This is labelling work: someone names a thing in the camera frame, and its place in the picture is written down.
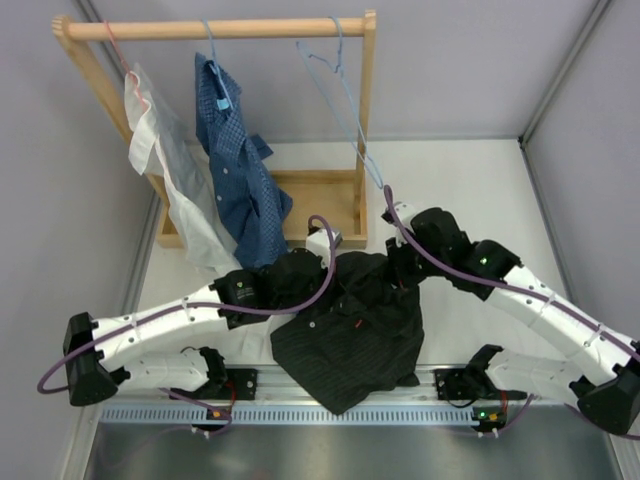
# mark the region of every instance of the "metal table surface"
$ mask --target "metal table surface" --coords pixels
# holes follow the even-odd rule
[[[117,469],[158,425],[98,427],[85,480],[621,479],[607,435],[564,407],[534,406],[498,440],[439,428],[237,426],[171,432]]]

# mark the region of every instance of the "wooden frame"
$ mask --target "wooden frame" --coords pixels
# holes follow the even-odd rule
[[[369,106],[376,36],[376,13],[367,10],[362,18],[341,18],[345,37],[362,37],[359,118],[364,137],[358,135],[358,151],[365,154],[369,127]],[[201,22],[111,23],[116,40],[199,40],[207,32]],[[223,20],[209,22],[215,38],[309,38],[337,37],[338,30],[329,18],[283,20]],[[131,141],[122,94],[111,82],[88,45],[90,41],[108,41],[101,23],[76,23],[69,16],[53,19],[55,37],[98,98],[127,145]],[[350,170],[276,170],[274,179],[293,198],[293,209],[284,222],[290,245],[304,243],[307,218],[319,213],[342,232],[345,248],[364,248],[367,244],[367,200],[362,162]],[[164,209],[156,240],[164,247],[181,247],[182,242],[168,215],[169,199],[162,177],[147,175],[162,199]]]

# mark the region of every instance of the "white wall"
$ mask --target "white wall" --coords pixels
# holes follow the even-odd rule
[[[362,16],[378,12],[371,134],[376,138],[522,133],[594,0],[94,0],[110,21]],[[346,41],[357,95],[359,39]],[[325,54],[336,40],[309,41]],[[123,44],[178,113],[194,120],[193,54],[207,42]],[[342,138],[294,40],[217,42],[244,88],[249,127],[271,140]],[[344,103],[337,79],[333,96]]]
[[[36,382],[68,318],[116,314],[146,180],[51,34],[63,0],[0,17],[0,478],[53,478],[77,410]],[[64,378],[55,377],[60,385]]]
[[[640,2],[618,0],[530,143],[579,303],[640,338]]]

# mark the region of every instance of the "fabric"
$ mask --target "fabric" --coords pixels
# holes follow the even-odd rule
[[[292,200],[280,190],[249,141],[240,109],[240,86],[197,53],[196,135],[209,155],[220,219],[238,244],[235,256],[245,268],[271,264],[287,251],[282,223]],[[220,80],[231,107],[221,108]]]
[[[213,189],[185,143],[187,127],[138,64],[126,76],[124,103],[133,131],[129,161],[140,175],[164,178],[169,217],[182,239],[187,259],[220,275],[238,269],[232,253],[235,241],[220,222]]]
[[[385,281],[387,258],[345,253],[335,285],[310,309],[271,334],[273,358],[335,415],[376,390],[418,384],[424,340],[420,292]]]

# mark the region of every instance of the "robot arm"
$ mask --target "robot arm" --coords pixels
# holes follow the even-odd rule
[[[332,235],[339,243],[340,233]],[[274,310],[307,300],[326,276],[330,261],[326,230],[313,228],[305,247],[280,256],[273,265],[230,272],[190,295],[149,310],[101,319],[88,313],[73,316],[67,325],[65,355],[123,326],[131,328],[66,364],[71,405],[98,403],[118,391],[178,388],[193,392],[206,386],[215,392],[222,388],[227,375],[216,350],[160,352],[169,343],[184,340],[186,345],[195,335],[224,333],[270,317],[212,308],[212,303]]]
[[[387,241],[393,281],[398,285],[410,287],[430,276],[445,277],[457,289],[472,293],[520,320],[566,357],[566,361],[555,361],[486,345],[464,370],[467,389],[478,398],[487,398],[497,390],[519,390],[552,398],[576,406],[610,433],[627,433],[640,411],[640,364],[605,337],[614,337],[630,351],[638,351],[640,344],[605,327],[552,291],[516,255],[498,243],[470,242],[451,213],[440,208],[417,213],[404,203],[396,203],[394,210],[413,239],[440,262],[459,272],[548,299],[543,301],[451,275],[420,255],[400,232]],[[383,218],[392,221],[388,211]],[[595,332],[562,307],[591,322]]]

